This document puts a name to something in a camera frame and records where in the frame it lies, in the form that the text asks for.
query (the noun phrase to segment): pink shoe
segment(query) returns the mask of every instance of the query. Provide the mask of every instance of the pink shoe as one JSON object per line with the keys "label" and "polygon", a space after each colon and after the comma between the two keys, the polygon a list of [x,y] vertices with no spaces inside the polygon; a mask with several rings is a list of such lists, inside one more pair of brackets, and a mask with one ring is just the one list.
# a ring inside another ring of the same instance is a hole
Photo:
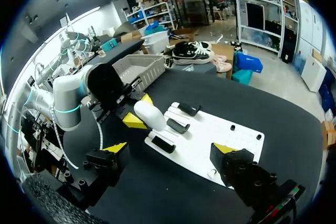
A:
{"label": "pink shoe", "polygon": [[226,63],[226,62],[215,63],[213,61],[213,64],[216,66],[217,73],[225,73],[225,72],[230,71],[230,69],[232,68],[232,65],[230,63]]}
{"label": "pink shoe", "polygon": [[225,62],[227,60],[227,57],[225,55],[216,55],[215,60],[219,62]]}

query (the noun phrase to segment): white foam block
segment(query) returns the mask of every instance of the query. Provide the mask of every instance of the white foam block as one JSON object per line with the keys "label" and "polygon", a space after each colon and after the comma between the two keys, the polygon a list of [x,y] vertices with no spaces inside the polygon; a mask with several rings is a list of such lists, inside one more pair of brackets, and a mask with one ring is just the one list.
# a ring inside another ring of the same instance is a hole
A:
{"label": "white foam block", "polygon": [[[243,148],[254,154],[254,161],[259,162],[264,134],[236,124],[234,122],[218,118],[214,115],[199,111],[194,117],[178,109],[179,103],[174,102],[164,113],[166,121],[171,118],[185,126],[190,124],[189,130],[183,135],[166,126],[163,131],[152,130],[145,143],[154,150],[169,158],[182,167],[194,172],[219,185],[225,186],[219,173],[214,174],[214,165],[210,161],[210,149],[212,143],[226,145],[241,150]],[[176,149],[169,154],[152,143],[155,136],[169,144],[175,144]]]}

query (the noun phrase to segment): white shelving unit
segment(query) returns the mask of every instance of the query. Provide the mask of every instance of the white shelving unit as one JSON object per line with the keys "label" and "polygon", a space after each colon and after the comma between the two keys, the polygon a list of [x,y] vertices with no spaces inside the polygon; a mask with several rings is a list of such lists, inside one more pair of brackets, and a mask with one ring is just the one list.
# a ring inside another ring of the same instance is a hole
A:
{"label": "white shelving unit", "polygon": [[[257,47],[264,48],[264,49],[270,50],[272,52],[275,52],[277,54],[277,56],[280,57],[281,56],[281,51],[282,51],[282,44],[284,43],[284,34],[285,34],[285,16],[284,16],[284,13],[283,13],[284,6],[283,6],[283,3],[282,3],[282,0],[278,0],[278,1],[276,1],[276,0],[256,0],[256,1],[265,2],[265,3],[275,5],[278,8],[280,8],[281,14],[279,15],[279,19],[280,19],[280,22],[281,22],[281,33],[279,35],[279,34],[275,34],[275,33],[272,33],[270,31],[267,31],[267,30],[261,30],[261,29],[258,29],[258,28],[243,25],[242,21],[241,21],[241,15],[240,15],[241,14],[241,12],[240,12],[240,0],[236,0],[238,40],[239,40],[239,42],[242,42],[242,43],[247,43],[247,44],[250,44],[250,45],[253,45],[253,46],[257,46]],[[279,50],[277,50],[275,48],[265,46],[265,45],[262,45],[262,44],[259,44],[259,43],[256,43],[256,42],[253,42],[253,41],[245,39],[245,38],[242,38],[242,30],[243,29],[251,29],[251,30],[254,30],[254,31],[259,31],[261,33],[269,34],[269,35],[272,35],[274,37],[280,38]]]}
{"label": "white shelving unit", "polygon": [[[155,14],[147,15],[147,16],[146,16],[146,11],[148,11],[148,10],[150,10],[150,9],[152,9],[152,8],[161,6],[161,5],[165,5],[165,7],[166,7],[166,10],[165,10],[165,11],[160,12],[160,13],[155,13]],[[129,17],[132,17],[133,15],[135,15],[135,14],[137,14],[137,13],[139,13],[139,12],[142,12],[142,15],[143,15],[144,18],[139,19],[139,20],[137,20],[137,21],[134,21],[134,22],[132,23],[132,25],[133,25],[133,24],[136,24],[136,23],[139,23],[139,22],[145,22],[146,25],[149,25],[149,21],[148,21],[148,19],[153,18],[153,17],[158,17],[158,16],[161,16],[161,15],[165,15],[165,14],[169,14],[169,20],[161,21],[161,22],[159,22],[159,24],[160,24],[160,25],[168,25],[168,24],[171,24],[171,25],[172,25],[172,29],[173,29],[173,30],[175,29],[174,20],[173,20],[173,18],[172,18],[171,10],[169,9],[169,6],[168,6],[168,3],[167,3],[167,2],[161,2],[161,3],[158,3],[158,4],[156,4],[156,5],[153,5],[153,6],[150,6],[150,7],[146,7],[146,8],[140,7],[139,10],[137,10],[137,11],[131,13],[131,14],[126,14],[125,12],[124,12],[124,14],[125,14],[126,19],[128,20]]]}
{"label": "white shelving unit", "polygon": [[285,14],[285,12],[284,12],[284,16],[285,16],[285,25],[286,25],[286,19],[289,19],[289,20],[291,20],[291,21],[293,21],[293,22],[296,23],[296,26],[295,26],[295,27],[293,27],[293,28],[289,28],[289,29],[292,29],[292,30],[296,33],[296,36],[297,36],[296,44],[295,44],[295,50],[294,50],[294,53],[295,53],[295,52],[297,51],[298,40],[299,40],[299,16],[298,16],[298,7],[297,7],[296,0],[294,0],[293,3],[290,3],[290,2],[288,2],[288,1],[286,1],[286,0],[282,0],[282,1],[283,1],[283,3],[284,3],[285,5],[288,5],[288,6],[291,6],[291,7],[294,7],[294,8],[295,8],[295,13],[296,13],[296,17],[297,17],[297,19],[294,19],[294,18],[292,18],[292,17],[290,17],[290,16],[287,16],[287,15]]}

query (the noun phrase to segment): black table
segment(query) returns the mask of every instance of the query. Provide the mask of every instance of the black table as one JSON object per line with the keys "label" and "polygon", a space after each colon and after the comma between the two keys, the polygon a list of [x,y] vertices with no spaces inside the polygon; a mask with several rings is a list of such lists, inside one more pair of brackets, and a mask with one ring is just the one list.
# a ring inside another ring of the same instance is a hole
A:
{"label": "black table", "polygon": [[[293,179],[307,190],[298,213],[311,203],[322,162],[320,122],[300,107],[272,94],[208,74],[167,70],[147,93],[166,111],[172,102],[201,104],[204,112],[265,134],[259,164],[278,183]],[[64,138],[69,158],[80,165],[99,147],[93,116],[82,109],[82,123]],[[109,188],[91,214],[111,223],[246,223],[253,214],[236,193],[163,157],[144,143],[148,131],[127,129],[110,117],[102,126],[104,147],[130,143],[131,162],[115,188]],[[80,172],[71,170],[74,176]]]}
{"label": "black table", "polygon": [[120,60],[121,58],[125,57],[126,55],[131,55],[134,52],[141,49],[141,46],[143,44],[144,40],[137,39],[137,40],[130,40],[124,43],[119,43],[116,47],[113,49],[106,51],[106,56],[103,58],[100,58],[98,56],[90,59],[87,64],[97,64],[97,63],[108,63],[113,64]]}

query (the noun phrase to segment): black handle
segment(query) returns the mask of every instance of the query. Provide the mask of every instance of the black handle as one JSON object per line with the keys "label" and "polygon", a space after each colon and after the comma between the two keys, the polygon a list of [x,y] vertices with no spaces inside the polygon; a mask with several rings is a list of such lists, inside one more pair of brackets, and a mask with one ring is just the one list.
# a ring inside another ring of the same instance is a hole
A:
{"label": "black handle", "polygon": [[195,116],[199,112],[199,110],[201,109],[201,106],[198,106],[197,109],[194,109],[190,105],[181,102],[180,105],[178,105],[178,108],[180,110],[182,110],[184,113],[187,113],[190,116]]}
{"label": "black handle", "polygon": [[167,143],[166,141],[162,140],[161,138],[159,138],[158,136],[155,136],[152,140],[152,143],[155,144],[157,147],[161,148],[162,150],[164,150],[165,152],[171,154],[173,153],[173,151],[176,148],[176,145],[170,145],[169,143]]}
{"label": "black handle", "polygon": [[187,124],[186,126],[180,125],[177,121],[174,119],[169,118],[167,120],[167,125],[171,127],[173,130],[179,132],[180,134],[184,134],[188,131],[190,124]]}

